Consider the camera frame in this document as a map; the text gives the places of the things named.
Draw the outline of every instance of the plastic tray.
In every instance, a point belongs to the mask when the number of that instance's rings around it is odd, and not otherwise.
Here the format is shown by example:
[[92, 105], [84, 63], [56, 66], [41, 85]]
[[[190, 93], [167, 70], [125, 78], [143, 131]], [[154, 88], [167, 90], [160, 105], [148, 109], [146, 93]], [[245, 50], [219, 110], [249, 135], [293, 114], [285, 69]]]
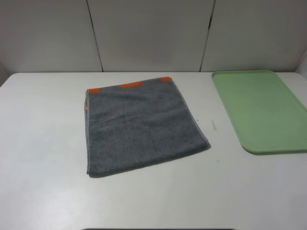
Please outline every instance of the plastic tray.
[[307, 150], [307, 109], [273, 72], [215, 72], [241, 145], [256, 155]]

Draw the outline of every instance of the towel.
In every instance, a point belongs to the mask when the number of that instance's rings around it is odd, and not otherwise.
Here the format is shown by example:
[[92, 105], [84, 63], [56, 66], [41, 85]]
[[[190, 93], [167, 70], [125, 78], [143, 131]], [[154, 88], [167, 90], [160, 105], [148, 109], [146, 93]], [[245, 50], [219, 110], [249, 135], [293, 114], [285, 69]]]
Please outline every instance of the towel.
[[87, 174], [103, 177], [210, 147], [170, 77], [88, 89]]

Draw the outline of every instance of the table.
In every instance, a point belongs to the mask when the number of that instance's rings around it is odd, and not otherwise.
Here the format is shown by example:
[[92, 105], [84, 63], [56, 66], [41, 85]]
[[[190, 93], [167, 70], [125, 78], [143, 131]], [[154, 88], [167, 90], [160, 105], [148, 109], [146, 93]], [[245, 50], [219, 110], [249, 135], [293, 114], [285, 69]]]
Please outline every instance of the table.
[[[307, 81], [297, 73], [278, 75], [307, 106]], [[165, 76], [212, 147], [90, 178], [86, 89]], [[307, 229], [307, 154], [246, 152], [211, 73], [18, 73], [1, 86], [0, 108], [1, 229]]]

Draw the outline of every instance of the table surface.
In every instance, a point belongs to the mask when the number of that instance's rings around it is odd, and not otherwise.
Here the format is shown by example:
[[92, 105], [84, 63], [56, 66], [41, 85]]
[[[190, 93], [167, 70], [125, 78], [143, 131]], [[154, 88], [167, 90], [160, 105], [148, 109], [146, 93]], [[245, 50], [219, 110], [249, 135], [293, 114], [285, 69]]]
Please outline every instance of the table surface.
[[[307, 106], [307, 81], [297, 73], [278, 75]], [[212, 147], [90, 178], [86, 89], [165, 76]], [[18, 73], [0, 87], [0, 107], [2, 229], [307, 229], [307, 154], [246, 152], [211, 73]]]

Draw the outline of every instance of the tray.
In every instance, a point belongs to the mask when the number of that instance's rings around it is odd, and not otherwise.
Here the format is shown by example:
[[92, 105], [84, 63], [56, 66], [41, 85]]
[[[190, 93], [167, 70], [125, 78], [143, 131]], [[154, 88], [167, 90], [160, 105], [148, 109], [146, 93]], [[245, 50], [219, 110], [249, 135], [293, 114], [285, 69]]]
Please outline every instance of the tray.
[[268, 70], [212, 74], [243, 148], [255, 155], [307, 150], [307, 109]]

